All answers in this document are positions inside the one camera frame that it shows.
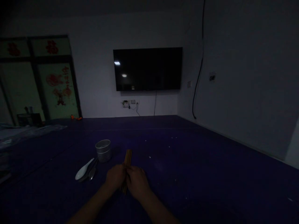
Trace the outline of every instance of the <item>black tv screen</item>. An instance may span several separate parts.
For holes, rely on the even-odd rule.
[[[113,50],[117,91],[180,89],[182,48]]]

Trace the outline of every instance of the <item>chopsticks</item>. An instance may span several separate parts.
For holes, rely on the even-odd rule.
[[[131,166],[131,159],[132,159],[132,150],[131,149],[127,149],[127,153],[126,153],[126,157],[125,157],[125,162],[124,162],[125,168],[130,168],[130,166]],[[124,194],[127,193],[127,183],[126,182],[124,182],[122,184],[121,191]]]

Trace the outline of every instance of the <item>metal spoon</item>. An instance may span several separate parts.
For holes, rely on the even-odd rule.
[[[92,180],[94,174],[96,173],[96,170],[97,170],[97,169],[96,169],[97,162],[98,162],[98,159],[94,162],[94,165],[93,165],[91,171],[90,171],[89,174],[88,174],[89,181]]]

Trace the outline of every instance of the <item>stainless steel cup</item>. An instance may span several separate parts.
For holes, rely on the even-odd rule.
[[[110,140],[102,140],[96,144],[97,157],[101,163],[108,162],[112,157]]]

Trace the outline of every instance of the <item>electrical cable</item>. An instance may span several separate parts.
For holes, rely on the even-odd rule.
[[[200,69],[199,69],[199,73],[198,73],[198,77],[197,77],[197,81],[196,81],[196,85],[195,85],[195,90],[194,90],[194,96],[193,96],[193,102],[192,102],[192,114],[194,119],[196,119],[195,115],[194,115],[194,99],[195,99],[195,94],[196,94],[196,88],[197,88],[197,84],[198,84],[198,80],[202,71],[202,62],[203,62],[203,44],[204,44],[204,40],[203,40],[203,19],[204,19],[204,14],[205,14],[205,4],[206,4],[206,0],[203,0],[203,7],[202,7],[202,61],[200,63]]]
[[[129,104],[129,106],[130,106],[130,104]],[[137,107],[137,106],[136,106]],[[132,109],[132,110],[135,110],[136,109],[136,107],[133,109],[132,107],[130,107],[129,109]]]
[[[138,103],[136,104],[136,112],[138,111]],[[138,112],[137,112],[138,113]],[[138,113],[138,115],[140,116],[140,114]]]
[[[156,98],[155,98],[155,109],[154,109],[154,115],[155,115],[155,112],[156,112],[156,102],[157,102],[157,90],[156,90]]]

